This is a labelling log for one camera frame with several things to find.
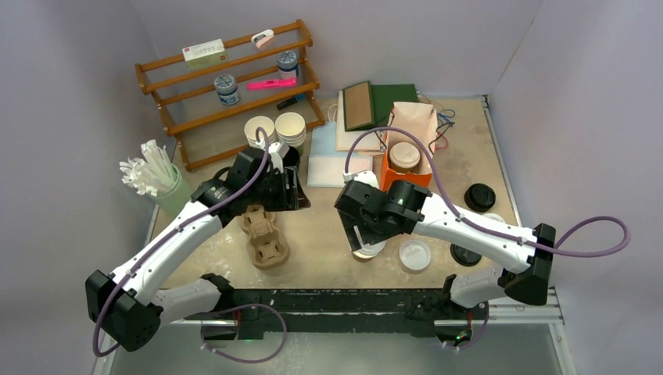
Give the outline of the orange paper bag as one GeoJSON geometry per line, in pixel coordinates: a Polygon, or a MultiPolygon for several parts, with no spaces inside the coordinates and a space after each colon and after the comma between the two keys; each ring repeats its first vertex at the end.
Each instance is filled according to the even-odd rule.
{"type": "Polygon", "coordinates": [[[387,191],[397,180],[429,186],[432,168],[427,157],[435,154],[439,116],[432,104],[395,102],[389,112],[382,140],[384,151],[379,185],[387,191]]]}

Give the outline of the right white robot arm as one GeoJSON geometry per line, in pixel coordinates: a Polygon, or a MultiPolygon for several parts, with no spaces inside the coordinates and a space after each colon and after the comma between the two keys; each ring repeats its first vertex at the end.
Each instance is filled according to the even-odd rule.
{"type": "Polygon", "coordinates": [[[550,226],[532,229],[500,223],[403,180],[387,191],[350,180],[334,207],[354,252],[401,234],[417,234],[491,259],[492,269],[447,277],[445,292],[439,296],[445,316],[457,318],[468,308],[503,296],[526,305],[547,303],[552,255],[538,247],[553,238],[550,226]]]}

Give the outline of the pulp cup carrier tray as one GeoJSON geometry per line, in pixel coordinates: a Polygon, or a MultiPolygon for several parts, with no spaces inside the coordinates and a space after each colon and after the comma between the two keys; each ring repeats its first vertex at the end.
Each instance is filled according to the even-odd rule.
{"type": "Polygon", "coordinates": [[[239,225],[247,235],[249,260],[257,269],[273,269],[289,259],[291,249],[276,226],[274,212],[265,211],[262,205],[250,205],[239,217],[239,225]]]}

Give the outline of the brown paper cup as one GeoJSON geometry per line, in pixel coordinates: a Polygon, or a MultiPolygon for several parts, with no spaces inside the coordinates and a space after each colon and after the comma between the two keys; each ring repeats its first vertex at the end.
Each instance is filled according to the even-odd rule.
{"type": "Polygon", "coordinates": [[[394,173],[400,173],[400,174],[407,174],[407,173],[414,173],[417,174],[419,167],[418,165],[414,166],[399,166],[396,164],[390,164],[389,168],[394,172],[394,173]]]}
{"type": "Polygon", "coordinates": [[[362,263],[369,262],[374,258],[374,256],[365,256],[362,254],[355,254],[355,253],[353,253],[353,257],[355,260],[362,263]]]}

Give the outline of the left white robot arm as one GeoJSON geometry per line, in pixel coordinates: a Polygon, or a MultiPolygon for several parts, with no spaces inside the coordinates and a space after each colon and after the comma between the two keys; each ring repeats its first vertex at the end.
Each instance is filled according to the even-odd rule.
{"type": "Polygon", "coordinates": [[[251,205],[268,212],[310,207],[299,183],[300,154],[246,148],[232,166],[202,182],[167,228],[137,255],[111,273],[93,272],[84,283],[88,315],[94,322],[93,352],[101,350],[100,333],[128,352],[143,347],[161,327],[208,313],[215,320],[233,309],[228,281],[212,273],[183,287],[163,289],[168,277],[205,241],[220,232],[251,205]]]}

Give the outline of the white cup lid picked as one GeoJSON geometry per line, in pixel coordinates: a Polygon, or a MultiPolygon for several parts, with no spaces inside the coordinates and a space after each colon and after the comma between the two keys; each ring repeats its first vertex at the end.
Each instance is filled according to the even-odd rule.
{"type": "Polygon", "coordinates": [[[389,165],[414,166],[419,165],[421,153],[415,145],[404,141],[393,145],[389,149],[388,158],[389,165]]]}

